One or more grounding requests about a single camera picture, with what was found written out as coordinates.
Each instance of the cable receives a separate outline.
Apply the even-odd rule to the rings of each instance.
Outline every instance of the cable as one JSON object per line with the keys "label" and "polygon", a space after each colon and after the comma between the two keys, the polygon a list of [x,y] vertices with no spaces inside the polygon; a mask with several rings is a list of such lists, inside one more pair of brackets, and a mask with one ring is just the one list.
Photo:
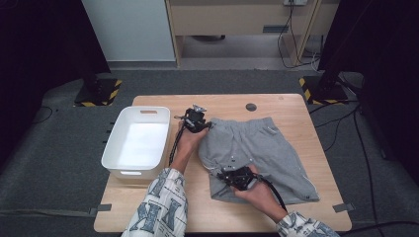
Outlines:
{"label": "cable", "polygon": [[262,176],[258,176],[259,178],[260,178],[260,180],[263,182],[263,183],[265,183],[270,189],[271,189],[271,191],[274,193],[274,195],[277,197],[277,199],[278,199],[278,201],[280,202],[280,204],[281,204],[281,207],[286,211],[286,212],[288,212],[287,211],[287,208],[286,208],[286,204],[284,203],[284,201],[283,201],[283,199],[281,198],[281,195],[280,195],[280,193],[278,193],[278,191],[277,191],[277,189],[275,189],[275,187],[274,187],[274,185],[269,181],[269,180],[267,180],[267,179],[265,179],[264,177],[262,177]]}
{"label": "cable", "polygon": [[15,209],[0,210],[0,215],[45,215],[45,216],[64,216],[64,217],[95,217],[96,214],[74,211],[74,210],[53,210],[53,209]]}
{"label": "cable", "polygon": [[321,126],[323,126],[323,125],[326,125],[326,124],[328,124],[328,123],[330,123],[330,122],[333,122],[333,121],[338,121],[338,124],[336,125],[336,128],[335,128],[335,134],[334,134],[334,137],[333,137],[333,141],[332,141],[332,144],[330,144],[326,149],[324,149],[324,152],[326,152],[326,151],[328,151],[328,150],[330,150],[330,148],[332,148],[332,146],[335,144],[335,142],[336,142],[336,139],[337,139],[337,136],[338,136],[338,129],[339,129],[339,125],[340,125],[340,122],[343,120],[343,119],[345,119],[345,118],[347,118],[347,117],[349,117],[351,114],[354,114],[355,112],[356,112],[356,110],[358,109],[360,107],[360,105],[357,105],[350,113],[348,113],[347,115],[345,115],[345,116],[343,116],[343,117],[341,117],[341,118],[336,118],[336,119],[334,119],[334,120],[331,120],[331,121],[328,121],[328,122],[326,122],[326,123],[324,123],[324,124],[321,124],[321,125],[317,125],[316,126],[316,128],[318,128],[318,127],[321,127]]}
{"label": "cable", "polygon": [[181,129],[178,131],[178,134],[176,135],[176,139],[175,139],[175,142],[174,142],[174,144],[173,144],[173,148],[172,148],[172,151],[170,152],[170,155],[169,155],[169,166],[172,164],[172,162],[173,162],[173,158],[174,158],[174,156],[175,156],[175,151],[176,151],[176,148],[178,147],[178,142],[179,142],[179,140],[181,139],[181,136],[182,136],[182,133],[183,133],[183,131],[185,130],[185,122],[183,121],[182,122],[182,127],[181,127]]}
{"label": "cable", "polygon": [[309,65],[309,64],[311,64],[311,65],[312,65],[313,60],[314,60],[314,56],[313,56],[313,59],[312,59],[310,62],[302,62],[302,61],[301,61],[301,60],[299,60],[299,58],[298,58],[298,49],[297,49],[297,47],[296,47],[295,35],[294,35],[294,33],[293,33],[293,7],[294,7],[294,3],[293,3],[293,1],[290,1],[290,16],[289,16],[289,17],[288,17],[288,19],[287,19],[286,26],[288,26],[288,25],[289,25],[289,23],[290,23],[290,31],[291,31],[291,34],[292,34],[292,36],[293,36],[293,45],[294,45],[294,48],[295,48],[296,59],[297,59],[297,60],[298,60],[298,62],[300,62],[301,64],[300,64],[300,65],[297,65],[297,66],[287,66],[287,65],[285,64],[285,62],[284,62],[284,57],[283,57],[283,54],[282,54],[282,52],[281,52],[281,48],[280,48],[280,41],[281,41],[281,38],[282,38],[282,36],[283,36],[283,33],[284,33],[285,28],[283,28],[283,29],[281,30],[280,36],[278,37],[278,41],[277,41],[278,51],[279,51],[279,53],[280,53],[280,56],[281,56],[281,60],[282,60],[282,62],[283,62],[283,65],[284,65],[286,68],[289,68],[289,69],[292,69],[292,68],[297,68],[297,67],[301,67],[301,66],[304,66],[304,65]]}
{"label": "cable", "polygon": [[328,107],[328,106],[335,105],[335,104],[339,104],[339,103],[345,103],[345,102],[351,103],[351,102],[358,102],[358,101],[347,101],[347,100],[340,101],[340,100],[339,100],[339,101],[332,102],[332,103],[327,104],[327,105],[322,105],[321,107],[316,108],[316,109],[314,109],[314,110],[310,111],[309,113],[310,113],[310,114],[313,114],[314,112],[319,111],[319,110],[321,110],[321,109],[323,109],[323,108],[326,108],[326,107]]}
{"label": "cable", "polygon": [[[360,139],[361,146],[363,148],[364,157],[366,159],[366,164],[367,164],[367,169],[368,169],[368,175],[369,175],[369,180],[370,180],[371,203],[372,203],[372,207],[373,207],[374,221],[376,222],[376,224],[378,224],[377,211],[376,211],[376,200],[375,200],[375,197],[374,197],[374,186],[373,186],[373,179],[372,179],[372,175],[371,175],[370,160],[368,158],[366,147],[364,145],[364,141],[363,141],[363,138],[361,137],[360,129],[358,127],[357,113],[354,113],[354,124],[355,124],[355,129],[357,130],[358,138]],[[377,229],[378,229],[379,234],[381,236],[384,236],[384,234],[382,233],[381,229],[379,227]]]}

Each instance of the sleeve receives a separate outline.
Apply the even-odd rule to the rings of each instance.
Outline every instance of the sleeve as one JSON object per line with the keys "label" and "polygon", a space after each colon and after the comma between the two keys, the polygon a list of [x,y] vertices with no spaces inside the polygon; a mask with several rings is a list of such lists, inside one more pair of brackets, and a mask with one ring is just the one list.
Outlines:
{"label": "sleeve", "polygon": [[122,237],[184,236],[188,212],[184,183],[179,171],[164,169],[148,187]]}
{"label": "sleeve", "polygon": [[293,211],[277,224],[280,236],[289,237],[316,237],[316,236],[339,236],[326,224],[315,219],[306,219],[300,213]]}

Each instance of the black stand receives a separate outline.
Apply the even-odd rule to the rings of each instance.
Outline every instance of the black stand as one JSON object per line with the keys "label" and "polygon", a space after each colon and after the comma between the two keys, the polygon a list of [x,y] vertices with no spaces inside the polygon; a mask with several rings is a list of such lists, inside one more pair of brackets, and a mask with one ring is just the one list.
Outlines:
{"label": "black stand", "polygon": [[348,101],[342,86],[334,83],[326,90],[321,87],[322,77],[304,76],[300,81],[305,98],[309,104],[329,104]]}
{"label": "black stand", "polygon": [[[47,6],[51,10],[53,17],[57,22],[57,30],[62,34],[65,52],[69,56],[71,63],[84,82],[76,99],[74,100],[74,106],[91,107],[110,105],[114,100],[114,97],[122,81],[118,79],[99,79],[96,76],[94,69],[92,69],[91,61],[87,59],[88,52],[82,48],[83,43],[80,40],[80,36],[78,36],[74,29],[71,28],[72,25],[69,22],[71,19],[62,16],[59,10],[60,7],[56,1],[47,0]],[[83,14],[83,16],[79,17],[84,17],[87,19],[87,21],[89,21],[85,11],[80,12],[79,14]],[[93,27],[91,25],[85,27],[89,28],[91,33],[94,33]],[[106,63],[106,59],[102,51],[101,59],[104,61],[104,63]]]}
{"label": "black stand", "polygon": [[369,6],[372,4],[373,0],[369,0],[366,7],[362,10],[360,16],[357,18],[355,24],[352,26],[351,30],[346,33],[343,38],[342,43],[338,46],[337,50],[333,53],[332,57],[329,59],[324,73],[321,77],[310,77],[305,76],[303,80],[305,81],[305,88],[309,93],[304,91],[304,94],[307,98],[307,95],[310,95],[307,98],[307,101],[347,101],[348,97],[343,91],[341,85],[349,87],[351,90],[355,90],[358,93],[360,90],[356,87],[352,87],[349,83],[342,81],[339,78],[340,66],[342,62],[346,59],[346,55],[350,54],[351,48],[348,47],[350,41],[354,37],[354,29],[358,26],[360,20],[369,9]]}
{"label": "black stand", "polygon": [[85,81],[74,100],[74,106],[91,107],[110,105],[114,101],[121,82],[118,79],[97,79],[95,86],[89,89]]}

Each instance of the gray shorts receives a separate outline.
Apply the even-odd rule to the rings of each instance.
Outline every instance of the gray shorts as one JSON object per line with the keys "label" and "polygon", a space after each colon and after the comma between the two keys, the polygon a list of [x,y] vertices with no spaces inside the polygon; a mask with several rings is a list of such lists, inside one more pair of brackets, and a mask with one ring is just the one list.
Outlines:
{"label": "gray shorts", "polygon": [[212,128],[200,144],[199,156],[209,169],[213,199],[244,202],[216,173],[223,168],[237,170],[253,162],[259,173],[273,183],[285,204],[319,200],[298,155],[272,118],[248,121],[212,118],[211,121]]}

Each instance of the hand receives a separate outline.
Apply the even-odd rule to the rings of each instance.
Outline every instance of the hand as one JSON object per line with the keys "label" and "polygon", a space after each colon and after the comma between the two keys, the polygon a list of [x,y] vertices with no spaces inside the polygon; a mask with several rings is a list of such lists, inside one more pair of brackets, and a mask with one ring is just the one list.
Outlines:
{"label": "hand", "polygon": [[[182,129],[183,122],[179,121],[179,128],[178,132]],[[186,151],[188,153],[192,153],[194,150],[198,148],[198,145],[200,144],[201,140],[204,138],[204,136],[207,135],[209,132],[208,128],[203,129],[200,132],[192,133],[186,128],[184,128],[182,136],[180,140],[178,141],[177,150],[178,152]]]}
{"label": "hand", "polygon": [[[182,126],[183,122],[180,121],[178,132],[180,132]],[[209,130],[209,128],[205,128],[200,132],[192,133],[186,128],[184,128],[181,138],[178,141],[176,155],[170,167],[184,174],[186,166],[189,162],[189,158],[191,157],[192,153],[198,148],[198,145],[200,144],[201,140],[204,138],[204,136],[207,135]]]}
{"label": "hand", "polygon": [[[249,168],[253,173],[258,174],[255,165],[249,165]],[[232,187],[232,189],[238,198],[249,201],[255,208],[268,215],[275,223],[280,222],[288,215],[274,198],[271,189],[263,182],[256,182],[247,191],[239,191],[235,187]]]}

